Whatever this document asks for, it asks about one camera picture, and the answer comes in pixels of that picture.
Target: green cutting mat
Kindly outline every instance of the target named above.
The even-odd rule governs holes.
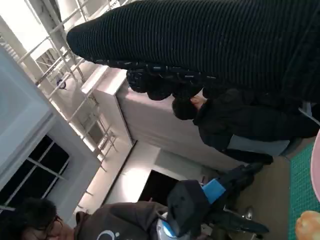
[[[314,144],[308,145],[290,160],[290,211],[288,239],[295,240],[296,220],[307,210],[320,212],[310,179],[310,160]]]

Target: person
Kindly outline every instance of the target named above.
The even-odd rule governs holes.
[[[47,199],[28,198],[1,224],[3,240],[148,240],[157,239],[156,202],[106,204],[94,214],[78,212],[76,227],[68,226]]]
[[[252,163],[272,163],[267,154],[227,149],[233,135],[250,140],[273,142],[310,138],[319,131],[319,126],[308,117],[292,110],[281,110],[276,104],[260,104],[255,95],[235,88],[228,89],[216,99],[194,96],[189,100],[175,99],[172,102],[174,115],[181,120],[193,120],[200,137],[206,145],[236,160]]]
[[[320,103],[319,10],[319,0],[133,1],[75,26],[66,40],[95,64],[178,77],[206,92],[232,87]]]

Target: black hair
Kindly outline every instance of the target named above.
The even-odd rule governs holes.
[[[192,104],[190,99],[174,99],[172,102],[172,110],[173,114],[181,120],[194,119],[198,113],[197,108]]]
[[[21,240],[27,228],[45,230],[56,215],[56,206],[51,201],[28,198],[1,223],[0,239]]]

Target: table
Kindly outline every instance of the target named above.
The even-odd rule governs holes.
[[[320,202],[310,178],[310,160],[314,143],[290,160],[290,204],[288,240],[295,240],[296,220],[307,210],[320,212]]]

